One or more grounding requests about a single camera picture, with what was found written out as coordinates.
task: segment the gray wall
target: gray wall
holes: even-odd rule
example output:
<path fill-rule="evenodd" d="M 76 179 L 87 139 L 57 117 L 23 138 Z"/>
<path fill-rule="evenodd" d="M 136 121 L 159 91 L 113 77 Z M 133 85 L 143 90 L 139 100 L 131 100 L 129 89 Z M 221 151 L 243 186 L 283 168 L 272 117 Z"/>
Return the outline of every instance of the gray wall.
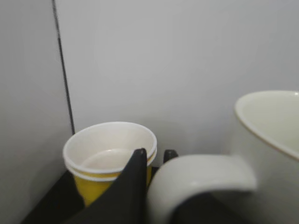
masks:
<path fill-rule="evenodd" d="M 76 130 L 144 124 L 219 153 L 243 94 L 299 87 L 299 1 L 57 0 Z"/>
<path fill-rule="evenodd" d="M 64 171 L 71 136 L 50 0 L 0 1 L 0 223 L 17 224 Z"/>

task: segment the stacked cups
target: stacked cups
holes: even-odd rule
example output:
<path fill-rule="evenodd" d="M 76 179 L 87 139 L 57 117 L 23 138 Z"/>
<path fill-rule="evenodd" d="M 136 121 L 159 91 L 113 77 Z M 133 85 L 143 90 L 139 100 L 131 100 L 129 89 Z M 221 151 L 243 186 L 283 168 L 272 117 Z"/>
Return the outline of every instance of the stacked cups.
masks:
<path fill-rule="evenodd" d="M 147 184 L 157 154 L 157 139 L 148 128 L 128 122 L 108 122 L 83 129 L 65 144 L 63 157 L 86 206 L 117 178 L 133 151 L 147 151 Z"/>

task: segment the black seam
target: black seam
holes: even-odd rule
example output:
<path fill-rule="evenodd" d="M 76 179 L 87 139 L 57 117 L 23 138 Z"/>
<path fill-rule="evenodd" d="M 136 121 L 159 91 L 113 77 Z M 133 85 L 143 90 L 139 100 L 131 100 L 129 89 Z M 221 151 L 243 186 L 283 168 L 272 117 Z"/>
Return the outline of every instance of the black seam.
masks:
<path fill-rule="evenodd" d="M 59 30 L 59 23 L 58 23 L 58 16 L 57 16 L 55 0 L 52 0 L 52 8 L 53 8 L 53 14 L 54 14 L 54 20 L 55 20 L 55 26 L 56 26 L 56 32 L 57 32 L 60 61 L 61 61 L 63 76 L 64 76 L 64 88 L 65 88 L 65 93 L 66 93 L 67 106 L 68 106 L 70 120 L 71 120 L 71 132 L 72 132 L 72 134 L 74 134 L 75 133 L 75 125 L 74 125 L 74 119 L 73 119 L 73 114 L 72 114 L 72 110 L 71 110 L 70 91 L 69 91 L 69 87 L 68 87 L 68 83 L 67 83 L 67 77 L 66 77 L 66 71 L 65 71 L 65 65 L 64 65 L 64 55 L 62 53 L 62 44 L 61 44 L 61 38 L 60 38 L 60 30 Z"/>

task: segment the white ceramic object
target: white ceramic object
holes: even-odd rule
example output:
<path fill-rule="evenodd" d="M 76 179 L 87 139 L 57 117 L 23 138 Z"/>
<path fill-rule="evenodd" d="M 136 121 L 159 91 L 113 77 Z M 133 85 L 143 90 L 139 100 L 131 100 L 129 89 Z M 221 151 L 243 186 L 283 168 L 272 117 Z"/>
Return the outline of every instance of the white ceramic object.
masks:
<path fill-rule="evenodd" d="M 299 223 L 299 93 L 251 93 L 235 114 L 230 155 L 188 155 L 159 169 L 148 191 L 151 223 L 168 223 L 180 203 L 205 192 L 256 224 Z"/>

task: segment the bowl rim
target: bowl rim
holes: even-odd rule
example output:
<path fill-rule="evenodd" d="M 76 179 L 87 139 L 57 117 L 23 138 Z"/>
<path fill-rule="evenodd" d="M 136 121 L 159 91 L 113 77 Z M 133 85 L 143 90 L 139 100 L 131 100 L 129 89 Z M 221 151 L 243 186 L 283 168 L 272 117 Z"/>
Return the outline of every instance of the bowl rim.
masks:
<path fill-rule="evenodd" d="M 239 98 L 235 104 L 235 115 L 237 116 L 240 123 L 249 130 L 252 134 L 254 134 L 261 141 L 276 149 L 277 151 L 288 155 L 289 157 L 299 161 L 299 151 L 291 149 L 290 147 L 279 143 L 274 138 L 268 136 L 264 132 L 260 131 L 255 125 L 253 125 L 244 114 L 244 106 L 248 104 L 260 96 L 268 96 L 268 97 L 276 97 L 276 96 L 286 96 L 286 97 L 297 97 L 299 103 L 299 92 L 298 91 L 284 91 L 284 90 L 276 90 L 276 91 L 258 91 L 249 93 L 247 95 Z"/>

